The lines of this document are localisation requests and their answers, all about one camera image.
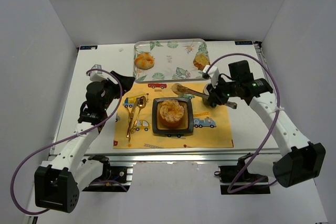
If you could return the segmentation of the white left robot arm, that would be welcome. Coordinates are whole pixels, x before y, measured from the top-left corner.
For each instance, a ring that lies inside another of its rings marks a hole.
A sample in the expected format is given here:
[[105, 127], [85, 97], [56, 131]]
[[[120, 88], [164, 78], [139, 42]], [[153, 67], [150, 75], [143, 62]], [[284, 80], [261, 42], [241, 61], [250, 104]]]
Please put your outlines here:
[[93, 69], [88, 73], [86, 99], [79, 112], [74, 138], [67, 140], [60, 153], [34, 174], [35, 205], [40, 208], [70, 213], [76, 207], [79, 194], [95, 180], [111, 176], [109, 159], [103, 155], [84, 155], [99, 136], [108, 118], [107, 109], [113, 100], [121, 100], [131, 90], [135, 78], [114, 71], [103, 76]]

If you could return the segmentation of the large sugar-topped round bread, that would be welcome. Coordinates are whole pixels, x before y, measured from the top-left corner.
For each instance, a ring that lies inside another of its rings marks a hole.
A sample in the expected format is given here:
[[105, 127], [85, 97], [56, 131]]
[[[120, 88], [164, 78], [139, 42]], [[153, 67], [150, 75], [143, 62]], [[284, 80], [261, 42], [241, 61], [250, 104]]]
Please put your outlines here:
[[166, 127], [176, 128], [183, 121], [185, 109], [178, 100], [164, 100], [160, 103], [159, 121]]

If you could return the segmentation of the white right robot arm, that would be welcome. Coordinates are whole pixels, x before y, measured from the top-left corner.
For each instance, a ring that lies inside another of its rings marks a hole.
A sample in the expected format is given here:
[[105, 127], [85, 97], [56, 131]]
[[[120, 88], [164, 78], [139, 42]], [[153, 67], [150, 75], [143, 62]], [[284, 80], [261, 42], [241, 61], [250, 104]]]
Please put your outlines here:
[[227, 105], [231, 97], [244, 100], [267, 127], [266, 136], [274, 138], [281, 154], [277, 161], [259, 156], [260, 150], [239, 158], [234, 181], [258, 174], [290, 187], [318, 177], [326, 149], [321, 143], [312, 143], [298, 130], [281, 108], [276, 86], [264, 78], [254, 78], [246, 60], [229, 64], [229, 72], [230, 81], [226, 82], [214, 65], [204, 68], [203, 76], [211, 79], [206, 87], [209, 103]]

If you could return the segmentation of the small round bun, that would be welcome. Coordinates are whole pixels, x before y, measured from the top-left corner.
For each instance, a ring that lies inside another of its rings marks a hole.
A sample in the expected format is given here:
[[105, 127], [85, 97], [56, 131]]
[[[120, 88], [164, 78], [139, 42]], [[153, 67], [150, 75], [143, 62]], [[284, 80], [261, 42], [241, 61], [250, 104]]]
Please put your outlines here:
[[187, 93], [187, 87], [179, 84], [179, 83], [175, 83], [172, 85], [171, 90], [177, 94], [177, 95], [184, 95]]

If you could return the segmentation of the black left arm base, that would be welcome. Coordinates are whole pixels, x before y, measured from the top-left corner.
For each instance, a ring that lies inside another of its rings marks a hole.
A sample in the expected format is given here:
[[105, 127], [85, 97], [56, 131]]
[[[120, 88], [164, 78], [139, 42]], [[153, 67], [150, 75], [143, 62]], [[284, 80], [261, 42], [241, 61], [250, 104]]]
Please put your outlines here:
[[79, 191], [123, 192], [130, 188], [127, 166], [112, 165], [106, 156], [93, 155], [80, 161], [75, 180]]

